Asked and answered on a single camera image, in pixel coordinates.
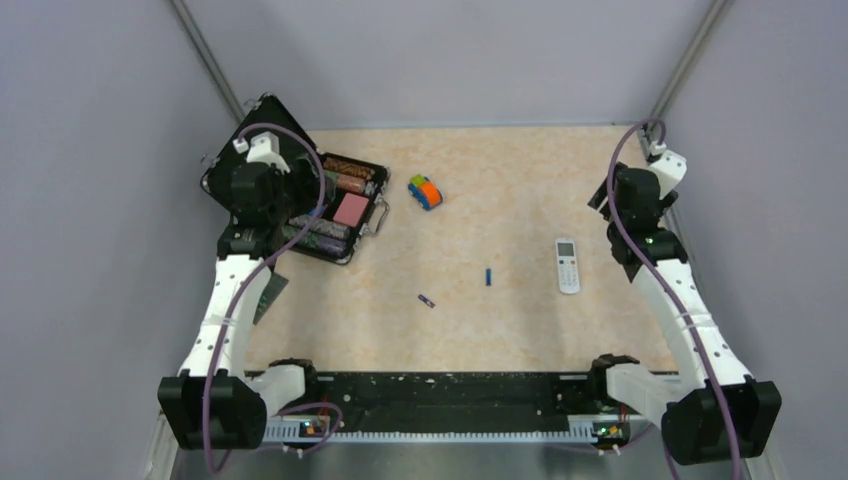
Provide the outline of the white remote control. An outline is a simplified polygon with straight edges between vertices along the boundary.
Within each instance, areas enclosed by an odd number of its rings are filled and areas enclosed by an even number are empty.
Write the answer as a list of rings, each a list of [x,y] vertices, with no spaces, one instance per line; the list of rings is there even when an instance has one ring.
[[[570,238],[555,241],[558,284],[561,293],[575,295],[581,291],[576,243]]]

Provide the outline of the purple AAA battery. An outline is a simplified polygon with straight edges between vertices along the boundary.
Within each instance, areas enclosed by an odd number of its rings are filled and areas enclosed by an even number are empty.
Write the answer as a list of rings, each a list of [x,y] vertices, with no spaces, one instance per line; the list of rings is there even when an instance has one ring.
[[[432,300],[430,300],[429,298],[427,298],[425,295],[419,294],[418,299],[421,302],[423,302],[425,305],[427,305],[429,308],[431,308],[431,309],[435,308],[435,303]]]

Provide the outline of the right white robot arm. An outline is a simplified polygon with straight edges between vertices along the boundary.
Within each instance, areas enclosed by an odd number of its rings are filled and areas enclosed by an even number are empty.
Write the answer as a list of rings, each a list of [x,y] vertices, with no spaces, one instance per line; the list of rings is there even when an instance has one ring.
[[[661,217],[677,194],[658,170],[616,163],[589,200],[607,221],[611,255],[654,312],[679,375],[673,386],[627,355],[593,361],[589,404],[625,404],[661,433],[671,458],[695,465],[763,454],[782,406],[733,353],[702,299],[688,254]]]

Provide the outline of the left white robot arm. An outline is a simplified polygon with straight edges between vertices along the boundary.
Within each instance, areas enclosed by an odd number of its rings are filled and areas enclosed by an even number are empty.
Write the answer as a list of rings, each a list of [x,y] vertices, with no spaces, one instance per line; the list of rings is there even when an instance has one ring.
[[[203,190],[230,214],[217,242],[212,294],[189,355],[157,389],[180,448],[257,448],[267,420],[287,405],[308,413],[320,386],[305,362],[285,361],[248,378],[245,361],[263,291],[285,245],[281,227],[309,214],[326,197],[319,163],[305,157],[269,163],[221,162],[201,178]]]

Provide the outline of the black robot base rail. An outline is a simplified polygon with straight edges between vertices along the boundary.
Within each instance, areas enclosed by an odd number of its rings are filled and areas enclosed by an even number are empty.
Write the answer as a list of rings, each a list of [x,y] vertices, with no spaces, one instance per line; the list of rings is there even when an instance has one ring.
[[[552,372],[320,372],[300,404],[269,419],[266,443],[624,444],[651,431],[596,400],[585,375]]]

